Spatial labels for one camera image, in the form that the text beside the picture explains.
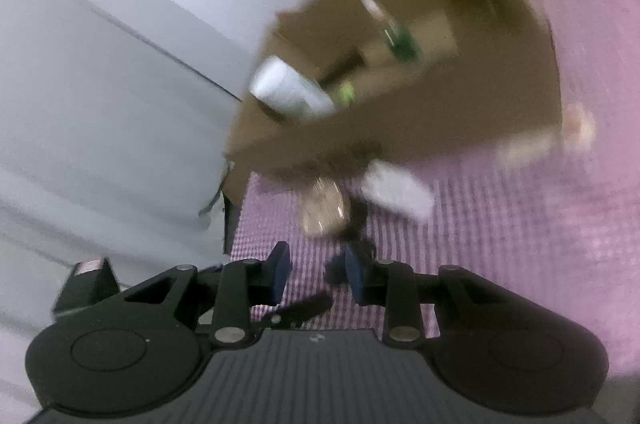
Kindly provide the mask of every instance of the pink carpet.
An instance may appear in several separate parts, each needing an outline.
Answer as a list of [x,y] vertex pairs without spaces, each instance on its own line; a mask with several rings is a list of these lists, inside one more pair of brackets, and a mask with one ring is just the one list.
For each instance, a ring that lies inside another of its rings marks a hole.
[[[457,263],[585,325],[604,342],[611,375],[638,372],[640,0],[534,1],[552,26],[564,103],[594,115],[593,149],[511,172],[471,154],[417,163],[437,191],[433,220],[417,226],[371,207],[366,234],[380,257],[421,273]],[[286,303],[324,289],[337,245],[303,237],[296,194],[254,175],[232,259],[263,258],[279,240],[294,262]],[[314,327],[381,326],[383,309],[358,307],[347,289],[334,300]],[[434,335],[433,314],[424,314]]]

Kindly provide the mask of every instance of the pink floor mat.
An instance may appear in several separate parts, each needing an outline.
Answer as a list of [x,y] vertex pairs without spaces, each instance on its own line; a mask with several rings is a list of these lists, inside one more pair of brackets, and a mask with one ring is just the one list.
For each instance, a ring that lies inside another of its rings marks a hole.
[[[564,103],[594,116],[591,151],[558,152],[515,171],[466,155],[417,163],[437,193],[432,220],[419,226],[371,207],[366,235],[379,257],[420,273],[456,263],[585,325],[604,342],[610,374],[638,372],[640,0],[534,2],[552,26]],[[233,260],[263,258],[275,242],[289,242],[285,303],[324,289],[324,263],[338,251],[302,235],[297,206],[295,193],[252,176],[232,252]],[[434,335],[433,313],[424,315]],[[382,317],[383,309],[358,307],[339,289],[334,309],[311,325],[380,328]]]

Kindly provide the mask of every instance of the pink object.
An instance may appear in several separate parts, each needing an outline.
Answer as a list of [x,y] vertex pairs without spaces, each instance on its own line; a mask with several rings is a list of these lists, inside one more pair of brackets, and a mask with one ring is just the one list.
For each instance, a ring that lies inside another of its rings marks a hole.
[[[585,153],[556,151],[526,167],[495,165],[493,148],[417,163],[436,193],[430,223],[371,207],[366,235],[379,257],[420,273],[457,263],[595,332],[610,375],[640,371],[640,0],[534,0],[554,32],[565,105],[593,114]],[[294,269],[285,303],[318,292],[334,242],[311,241],[298,199],[252,176],[232,258],[266,257],[289,242]],[[382,325],[347,289],[312,327]],[[424,311],[435,335],[433,313]]]

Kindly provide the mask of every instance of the white cup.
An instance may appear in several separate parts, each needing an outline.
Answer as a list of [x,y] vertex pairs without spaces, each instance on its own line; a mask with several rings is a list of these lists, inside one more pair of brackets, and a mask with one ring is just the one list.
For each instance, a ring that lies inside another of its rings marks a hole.
[[260,65],[249,91],[285,117],[309,118],[335,111],[334,102],[318,86],[277,56]]

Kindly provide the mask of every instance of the green bottle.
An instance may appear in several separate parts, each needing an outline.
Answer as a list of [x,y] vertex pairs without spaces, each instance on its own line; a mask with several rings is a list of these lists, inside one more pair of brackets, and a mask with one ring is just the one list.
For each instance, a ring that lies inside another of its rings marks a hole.
[[386,44],[396,59],[408,62],[420,57],[420,48],[407,26],[387,13],[375,0],[360,0],[372,18],[380,25]]

